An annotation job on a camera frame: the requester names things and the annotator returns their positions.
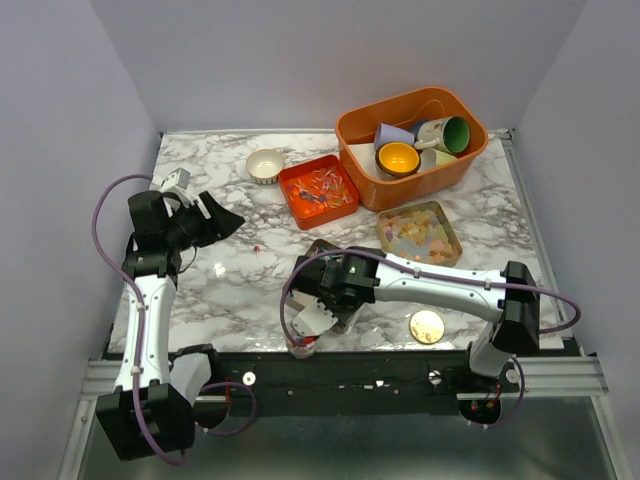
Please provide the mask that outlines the brown tray with lollipops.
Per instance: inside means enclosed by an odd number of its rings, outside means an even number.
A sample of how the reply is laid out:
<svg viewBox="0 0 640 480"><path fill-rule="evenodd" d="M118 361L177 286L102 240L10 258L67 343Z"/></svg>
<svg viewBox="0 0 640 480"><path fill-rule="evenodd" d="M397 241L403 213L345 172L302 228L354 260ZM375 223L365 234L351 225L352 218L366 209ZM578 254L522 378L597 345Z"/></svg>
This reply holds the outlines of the brown tray with lollipops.
<svg viewBox="0 0 640 480"><path fill-rule="evenodd" d="M317 239L311 244L305 255L314 256L318 253L335 249L337 249L336 245L322 239ZM302 312L311 307L318 309L319 300L312 295L299 292L296 289L291 289L288 293L285 304L297 312ZM351 313L339 313L337 315L337 321L333 324L331 331L336 334L348 332L353 323L358 319L361 309L362 307L358 307Z"/></svg>

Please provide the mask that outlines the clear glass jar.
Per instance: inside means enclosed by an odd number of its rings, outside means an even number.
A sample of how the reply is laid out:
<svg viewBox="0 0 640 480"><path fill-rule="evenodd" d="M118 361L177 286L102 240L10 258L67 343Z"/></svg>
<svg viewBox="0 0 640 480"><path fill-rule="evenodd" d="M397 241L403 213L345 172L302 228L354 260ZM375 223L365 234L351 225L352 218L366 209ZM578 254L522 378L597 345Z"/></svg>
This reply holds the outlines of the clear glass jar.
<svg viewBox="0 0 640 480"><path fill-rule="evenodd" d="M310 358L316 351L317 337L298 338L295 342L285 339L288 352L296 359Z"/></svg>

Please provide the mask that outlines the gold round jar lid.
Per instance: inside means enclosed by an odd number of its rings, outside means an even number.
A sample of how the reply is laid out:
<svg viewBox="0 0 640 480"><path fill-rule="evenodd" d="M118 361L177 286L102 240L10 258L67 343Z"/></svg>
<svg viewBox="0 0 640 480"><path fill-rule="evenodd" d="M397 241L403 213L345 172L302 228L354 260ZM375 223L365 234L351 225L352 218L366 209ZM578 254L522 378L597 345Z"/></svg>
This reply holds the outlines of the gold round jar lid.
<svg viewBox="0 0 640 480"><path fill-rule="evenodd" d="M440 315L431 310L414 313L409 320L409 332L421 344L435 344L445 333L445 325Z"/></svg>

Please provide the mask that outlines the gold tin with popsicle candies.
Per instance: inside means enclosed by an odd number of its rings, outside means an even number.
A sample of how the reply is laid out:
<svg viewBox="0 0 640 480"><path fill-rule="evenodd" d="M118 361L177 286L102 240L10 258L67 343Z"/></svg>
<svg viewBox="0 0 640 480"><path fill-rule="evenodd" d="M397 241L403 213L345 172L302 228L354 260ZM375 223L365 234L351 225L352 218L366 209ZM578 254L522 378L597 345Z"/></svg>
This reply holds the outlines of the gold tin with popsicle candies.
<svg viewBox="0 0 640 480"><path fill-rule="evenodd" d="M463 248L437 201L379 212L376 232L384 252L403 259L454 267Z"/></svg>

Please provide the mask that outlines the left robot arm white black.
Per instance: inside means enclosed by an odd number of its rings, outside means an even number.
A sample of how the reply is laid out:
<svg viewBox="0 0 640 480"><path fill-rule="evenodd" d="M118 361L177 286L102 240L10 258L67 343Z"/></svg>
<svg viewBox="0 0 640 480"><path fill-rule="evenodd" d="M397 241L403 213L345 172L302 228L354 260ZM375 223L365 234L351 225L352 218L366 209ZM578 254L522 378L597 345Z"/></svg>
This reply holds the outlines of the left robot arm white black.
<svg viewBox="0 0 640 480"><path fill-rule="evenodd" d="M169 200L179 200L168 208ZM184 452L195 439L194 405L224 379L210 344L169 355L169 320L182 254L235 233L244 219L203 192L194 202L149 190L128 200L133 232L117 271L128 294L125 352L112 393L96 413L117 456L125 461Z"/></svg>

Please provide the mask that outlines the orange square candy tray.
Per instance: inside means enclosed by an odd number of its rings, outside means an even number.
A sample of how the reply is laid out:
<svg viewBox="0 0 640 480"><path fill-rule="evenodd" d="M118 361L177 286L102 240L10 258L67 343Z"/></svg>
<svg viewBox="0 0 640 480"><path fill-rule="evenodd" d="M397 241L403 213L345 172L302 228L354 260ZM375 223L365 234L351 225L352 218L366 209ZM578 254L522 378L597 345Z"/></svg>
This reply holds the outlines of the orange square candy tray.
<svg viewBox="0 0 640 480"><path fill-rule="evenodd" d="M285 168L278 181L301 230L319 227L358 210L359 193L335 155Z"/></svg>

